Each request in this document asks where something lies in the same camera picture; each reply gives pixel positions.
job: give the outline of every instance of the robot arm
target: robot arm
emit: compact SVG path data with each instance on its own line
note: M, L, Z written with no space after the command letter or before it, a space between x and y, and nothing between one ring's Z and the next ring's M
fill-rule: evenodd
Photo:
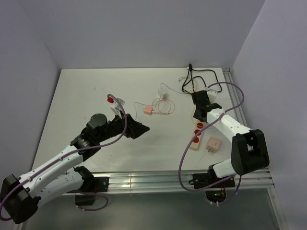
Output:
M116 114L112 121L108 121L104 114L93 115L81 134L57 156L18 178L11 174L4 179L0 202L18 187L3 205L16 224L26 221L40 206L61 194L73 190L91 192L94 188L94 177L84 166L74 168L74 171L67 175L63 173L86 161L100 150L92 147L99 146L100 142L123 132L125 126L123 113L113 101L111 109ZM124 133L126 137L135 139L149 131L149 127L134 121L130 114L127 114L126 118L127 128Z
M225 111L217 103L210 103L206 91L192 94L196 106L194 118L212 123ZM213 124L232 143L231 158L209 167L208 174L215 182L216 178L230 175L244 175L269 165L270 160L264 134L259 129L252 130L225 114Z

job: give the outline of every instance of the pink power adapter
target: pink power adapter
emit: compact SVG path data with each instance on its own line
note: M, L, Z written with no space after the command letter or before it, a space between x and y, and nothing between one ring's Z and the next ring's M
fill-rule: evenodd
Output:
M153 108L150 106L146 106L143 111L145 114L151 115L153 113Z

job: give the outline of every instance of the white table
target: white table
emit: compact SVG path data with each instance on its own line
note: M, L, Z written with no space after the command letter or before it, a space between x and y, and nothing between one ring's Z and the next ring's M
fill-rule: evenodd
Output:
M224 81L221 68L216 71L218 80ZM135 117L134 102L151 104L157 97L161 83L180 91L187 75L186 68L176 69L63 69L52 100L42 138L33 167L46 162L72 141L85 127L92 115L103 113L112 120L114 113L106 101L108 93L123 99L124 109ZM204 77L207 85L216 82L212 72L194 72ZM197 80L200 89L203 83ZM195 107L188 94L180 94L162 86L168 98L176 104L171 115L146 115L137 105L137 121L150 127L150 131L132 140L123 137L119 142L101 149L83 163L93 172L136 172L177 170L182 153L192 137L194 124L191 111ZM215 102L224 109L232 107L228 88L222 85ZM208 139L222 140L217 153L205 149ZM207 169L208 166L230 158L231 143L216 128L211 127L201 137L197 151L189 150L183 170Z

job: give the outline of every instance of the purple cable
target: purple cable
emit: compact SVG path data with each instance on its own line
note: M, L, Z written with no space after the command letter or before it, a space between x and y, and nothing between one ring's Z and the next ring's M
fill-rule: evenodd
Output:
M113 95L111 94L108 94L107 97L112 97L116 102L117 104L119 105L121 111L123 112L123 115L124 115L124 119L125 119L125 126L124 126L124 130L123 132L120 134L120 136L118 138L116 138L115 140L111 141L110 143L107 143L107 144L104 144L104 145L97 145L97 146L92 146L92 147L86 147L86 148L82 148L82 149L76 149L76 150L73 150L71 152L68 152L66 154L64 154L62 156L62 158L65 158L65 157L68 157L70 155L72 155L73 153L76 153L76 152L80 152L80 151L84 151L84 150L92 150L92 149L96 149L96 148L102 148L102 147L105 147L105 146L109 146L109 145L112 145L114 144L115 142L119 141L119 139L122 138L122 136L125 134L126 130L127 130L127 125L128 125L128 121L127 121L127 115L125 113L125 110L123 108L123 106L120 104L119 100L114 97ZM42 172L44 172L45 170L49 169L51 166L53 166L54 164L56 164L57 162L61 161L60 159L56 159L54 160L53 162L51 162L50 164L46 165L44 168L42 168L41 170L37 171L36 173L34 173L32 176L31 176L31 179L34 179L36 178L39 174L41 174ZM26 184L28 182L28 180L25 180L23 182L21 182L19 185L17 185L16 187L14 187L6 196L5 198L3 199L3 201L0 203L0 220L2 221L8 221L8 220L11 220L12 218L4 218L2 217L1 215L1 211L2 211L2 208L5 204L5 202L8 200L8 198L13 194L13 192L15 192L18 188L20 188L21 186L23 186L24 184Z
M99 207L99 208L88 209L88 208L83 208L83 207L77 206L79 209L84 210L84 211L89 211L89 212L99 211L99 210L105 208L108 205L108 203L109 203L109 199L105 195L102 195L102 194L84 193L84 192L80 192L80 191L72 191L72 192L80 193L80 194L88 195L88 196L99 196L99 197L103 197L104 199L106 199L106 203L103 206Z
M218 122L219 120L221 120L222 117L225 115L225 113L227 113L227 112L229 112L229 111L231 111L231 110L233 110L233 109L238 108L238 107L241 106L241 105L243 104L243 102L244 102L244 98L245 98L245 97L244 97L244 93L243 93L243 91L242 91L237 85L235 85L235 84L233 84L233 83L230 83L230 82L222 81L222 82L217 82L217 83L211 84L211 85L208 86L208 88L210 88L210 87L212 87L212 86L214 86L214 85L217 85L217 84L229 84L229 85L232 85L232 86L236 87L236 88L241 92L241 94L242 94L242 101L241 101L238 105L236 105L236 106L234 106L234 107L232 107L232 108L230 108L230 109L225 110L225 112L224 112L223 114L221 114L215 121L213 121L212 123L208 124L207 126L205 126L204 128L202 128L198 133L196 133L196 134L192 137L192 139L190 140L190 142L188 143L186 149L185 149L184 152L183 152L182 158L181 158L181 160L180 160L179 169L178 169L178 179L179 179L179 183L180 183L181 187L182 187L183 189L189 191L189 192L202 191L202 190L205 190L205 189L207 189L207 188L210 188L210 187L212 187L212 186L214 186L214 185L216 185L216 184L219 184L219 183L221 183L221 182L223 182L223 181L226 181L226 180L228 180L228 179L234 177L234 175L231 175L231 176L225 177L225 178L222 179L222 180L219 180L219 181L217 181L217 182L214 182L214 183L212 183L212 184L210 184L210 185L208 185L208 186L206 186L206 187L197 188L197 189L190 189L190 188L185 187L184 184L182 183L182 180L181 180L181 168L182 168L182 164L183 164L184 158L186 157L186 154L187 154L187 152L188 152L188 150L189 150L189 147L190 147L190 145L192 144L192 142L194 141L194 139L195 139L198 135L200 135L204 130L206 130L207 128L211 127L212 125L214 125L214 124L215 124L216 122ZM240 177L238 186L237 186L237 188L236 188L234 194L236 194L237 190L239 189L240 184L241 184L241 177Z

